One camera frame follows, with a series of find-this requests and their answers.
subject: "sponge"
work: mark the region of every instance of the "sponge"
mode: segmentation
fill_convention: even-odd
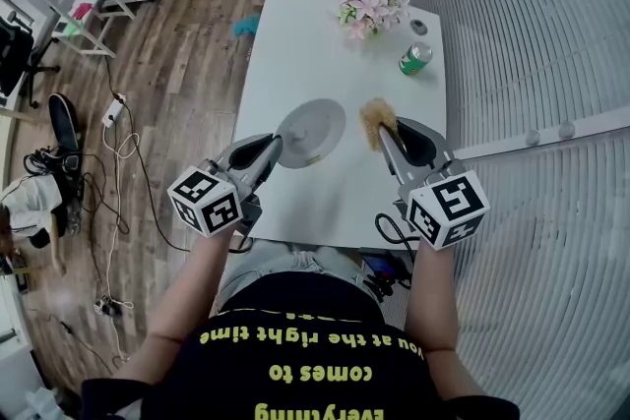
[[[392,106],[383,98],[374,98],[361,107],[359,112],[363,130],[367,136],[367,143],[375,152],[381,151],[378,142],[378,129],[381,125],[386,126],[391,132],[398,136],[396,125],[396,112]]]

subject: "gray plate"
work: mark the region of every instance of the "gray plate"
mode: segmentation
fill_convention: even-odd
[[[345,128],[346,113],[334,100],[302,103],[276,131],[284,142],[278,163],[285,168],[304,168],[321,161],[337,146]]]

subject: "black t-shirt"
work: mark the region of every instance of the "black t-shirt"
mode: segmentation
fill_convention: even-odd
[[[142,400],[142,418],[512,420],[493,397],[443,402],[422,350],[387,326],[376,302],[320,273],[266,275],[182,345],[164,379],[83,384],[83,418]]]

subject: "power strip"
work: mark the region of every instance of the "power strip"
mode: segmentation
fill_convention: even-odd
[[[119,94],[118,96],[122,100],[122,103],[127,101],[127,97],[124,94]],[[102,124],[105,125],[105,128],[111,127],[111,125],[114,124],[114,121],[118,119],[120,111],[122,110],[122,103],[116,98],[112,100],[111,105],[109,105],[109,108],[107,109],[107,112],[105,112],[105,115],[102,116],[101,119]]]

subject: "blue cloth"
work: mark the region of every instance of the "blue cloth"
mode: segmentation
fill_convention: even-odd
[[[258,24],[260,22],[260,15],[252,15],[249,18],[245,18],[240,22],[236,22],[232,27],[232,31],[234,35],[244,35],[247,33],[251,33],[252,35],[256,35],[256,30],[258,30]]]

